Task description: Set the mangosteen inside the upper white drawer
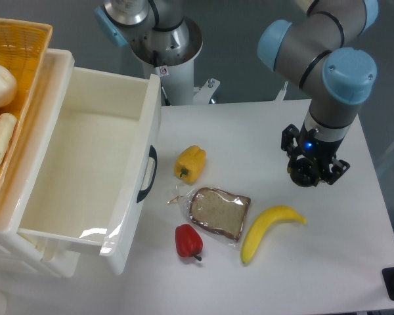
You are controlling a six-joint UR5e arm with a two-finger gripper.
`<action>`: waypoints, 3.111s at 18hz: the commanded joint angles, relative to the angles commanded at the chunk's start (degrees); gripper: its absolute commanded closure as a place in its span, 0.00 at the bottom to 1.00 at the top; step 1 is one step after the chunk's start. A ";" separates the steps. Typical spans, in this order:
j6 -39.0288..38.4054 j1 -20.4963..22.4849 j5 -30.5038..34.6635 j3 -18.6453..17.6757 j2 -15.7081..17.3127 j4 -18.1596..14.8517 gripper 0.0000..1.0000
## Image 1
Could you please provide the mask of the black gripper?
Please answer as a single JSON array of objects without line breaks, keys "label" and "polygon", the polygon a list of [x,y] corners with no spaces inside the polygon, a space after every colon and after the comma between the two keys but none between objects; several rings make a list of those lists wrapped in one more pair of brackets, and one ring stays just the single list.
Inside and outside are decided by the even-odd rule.
[{"label": "black gripper", "polygon": [[301,154],[313,162],[320,171],[320,181],[333,185],[350,168],[350,164],[342,159],[336,159],[336,152],[343,139],[327,142],[315,138],[314,129],[299,129],[290,124],[282,131],[281,149],[286,152],[290,160],[296,160]]}]

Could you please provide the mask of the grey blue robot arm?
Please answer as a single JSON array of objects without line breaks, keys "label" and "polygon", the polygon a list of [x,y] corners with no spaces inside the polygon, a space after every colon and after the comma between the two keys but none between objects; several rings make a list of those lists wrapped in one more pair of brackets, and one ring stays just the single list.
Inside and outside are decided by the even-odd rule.
[{"label": "grey blue robot arm", "polygon": [[289,125],[281,138],[298,186],[333,184],[349,168],[337,150],[377,76],[374,59],[349,43],[378,13],[377,1],[313,1],[304,23],[277,20],[260,37],[260,61],[311,97],[303,125]]}]

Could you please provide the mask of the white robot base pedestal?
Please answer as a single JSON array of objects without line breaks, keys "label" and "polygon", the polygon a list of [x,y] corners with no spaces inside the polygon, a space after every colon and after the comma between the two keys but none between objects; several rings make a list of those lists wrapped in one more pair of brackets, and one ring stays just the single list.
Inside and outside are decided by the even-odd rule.
[{"label": "white robot base pedestal", "polygon": [[160,77],[164,105],[215,102],[218,80],[194,84],[194,61],[203,37],[199,26],[184,15],[182,1],[104,1],[95,17],[115,46],[130,46],[145,77]]}]

